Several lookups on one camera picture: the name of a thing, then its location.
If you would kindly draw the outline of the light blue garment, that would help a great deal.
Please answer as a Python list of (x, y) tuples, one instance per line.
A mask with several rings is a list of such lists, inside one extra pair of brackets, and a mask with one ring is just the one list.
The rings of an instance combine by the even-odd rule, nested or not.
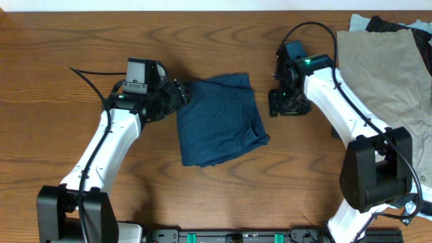
[[(350, 18), (349, 32), (358, 32), (358, 31), (366, 30), (370, 21), (371, 21), (370, 18), (362, 17), (361, 15), (356, 14), (356, 13), (352, 14), (351, 18)], [(429, 34), (431, 34), (431, 23), (430, 22), (423, 22), (420, 19), (417, 19), (412, 24), (400, 23), (400, 25), (403, 25), (403, 26), (409, 27), (409, 28), (416, 28), (419, 30), (424, 30), (424, 31), (428, 32)]]

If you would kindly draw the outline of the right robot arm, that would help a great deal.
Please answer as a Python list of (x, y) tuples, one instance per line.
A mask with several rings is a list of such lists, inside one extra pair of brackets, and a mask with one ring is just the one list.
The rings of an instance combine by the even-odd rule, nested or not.
[(344, 82), (326, 54), (278, 54), (270, 114), (305, 115), (316, 105), (346, 147), (340, 173), (343, 201), (320, 242), (359, 242), (388, 206), (412, 188), (412, 138), (378, 119)]

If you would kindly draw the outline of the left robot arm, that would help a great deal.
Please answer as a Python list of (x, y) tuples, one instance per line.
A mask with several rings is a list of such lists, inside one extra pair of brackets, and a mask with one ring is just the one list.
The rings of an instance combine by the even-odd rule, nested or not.
[(189, 101), (184, 85), (165, 83), (147, 93), (120, 92), (103, 101), (98, 128), (73, 170), (58, 186), (43, 186), (36, 198), (40, 242), (145, 242), (145, 229), (118, 221), (109, 195), (133, 142), (147, 123), (165, 119)]

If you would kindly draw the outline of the beige khaki shorts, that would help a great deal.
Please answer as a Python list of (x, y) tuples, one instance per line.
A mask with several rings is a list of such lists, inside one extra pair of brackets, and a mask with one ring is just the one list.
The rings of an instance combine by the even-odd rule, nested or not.
[(390, 127), (412, 136), (413, 165), (431, 187), (431, 75), (410, 30), (337, 34), (340, 72), (357, 97)]

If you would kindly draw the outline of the dark blue denim shorts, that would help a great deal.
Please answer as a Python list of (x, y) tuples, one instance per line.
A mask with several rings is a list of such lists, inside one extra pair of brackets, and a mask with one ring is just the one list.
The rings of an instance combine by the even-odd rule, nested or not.
[(190, 102), (176, 112), (183, 166), (215, 166), (268, 144), (247, 73), (185, 87)]

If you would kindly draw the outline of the black mounting rail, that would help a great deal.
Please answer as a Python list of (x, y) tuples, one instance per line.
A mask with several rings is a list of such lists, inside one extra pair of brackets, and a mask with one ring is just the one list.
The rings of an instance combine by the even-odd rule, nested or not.
[(319, 229), (297, 227), (288, 231), (179, 231), (158, 229), (146, 235), (153, 243), (313, 243), (333, 240)]

